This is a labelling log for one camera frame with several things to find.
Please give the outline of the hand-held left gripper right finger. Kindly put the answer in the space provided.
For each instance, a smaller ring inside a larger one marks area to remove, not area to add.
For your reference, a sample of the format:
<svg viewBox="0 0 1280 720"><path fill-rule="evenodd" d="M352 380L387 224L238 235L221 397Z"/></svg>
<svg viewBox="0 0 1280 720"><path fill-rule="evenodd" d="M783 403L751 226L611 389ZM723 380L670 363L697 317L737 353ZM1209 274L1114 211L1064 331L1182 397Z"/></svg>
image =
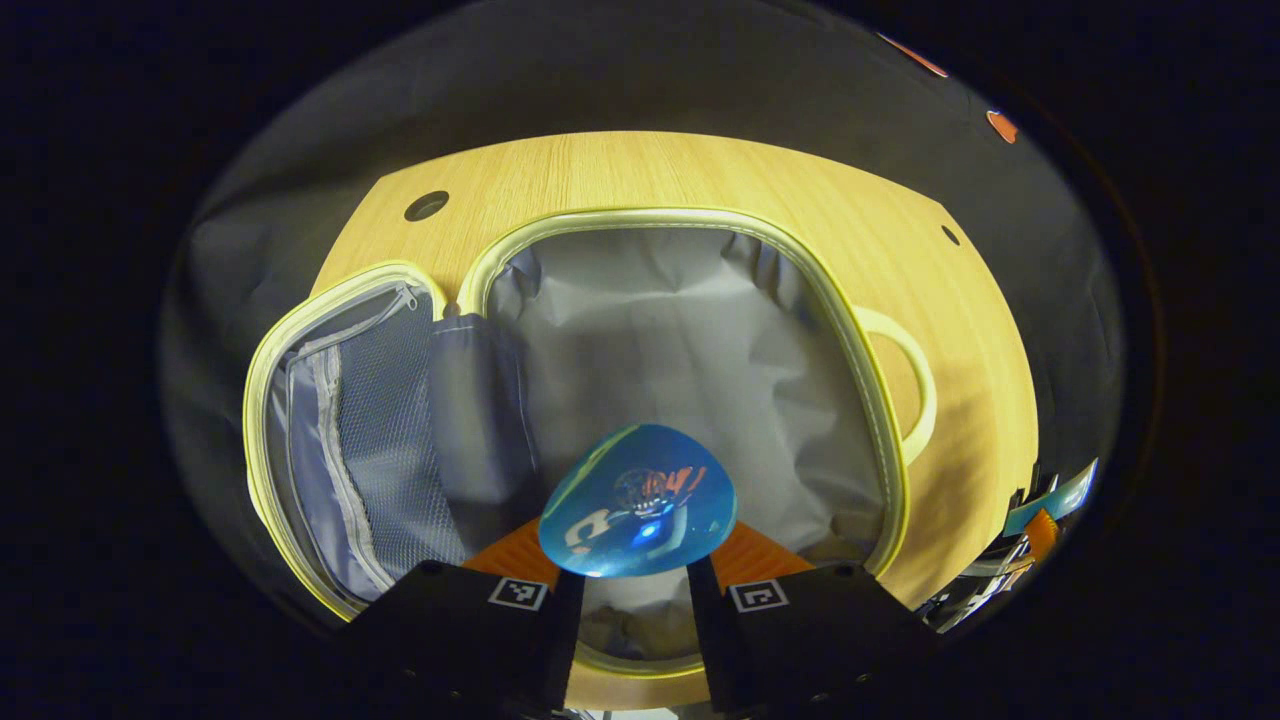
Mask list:
<svg viewBox="0 0 1280 720"><path fill-rule="evenodd" d="M835 716L870 682L940 652L940 634L864 566L818 568L745 524L687 579L710 706L724 716Z"/></svg>

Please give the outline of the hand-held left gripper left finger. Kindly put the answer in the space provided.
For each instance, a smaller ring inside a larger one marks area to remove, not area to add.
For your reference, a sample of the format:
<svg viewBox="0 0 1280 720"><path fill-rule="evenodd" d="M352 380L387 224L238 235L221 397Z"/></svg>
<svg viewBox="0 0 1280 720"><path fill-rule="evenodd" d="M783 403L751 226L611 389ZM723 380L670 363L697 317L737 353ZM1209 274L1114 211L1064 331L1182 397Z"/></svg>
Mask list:
<svg viewBox="0 0 1280 720"><path fill-rule="evenodd" d="M461 565L425 561L346 626L346 659L479 716L562 716L585 580L526 521Z"/></svg>

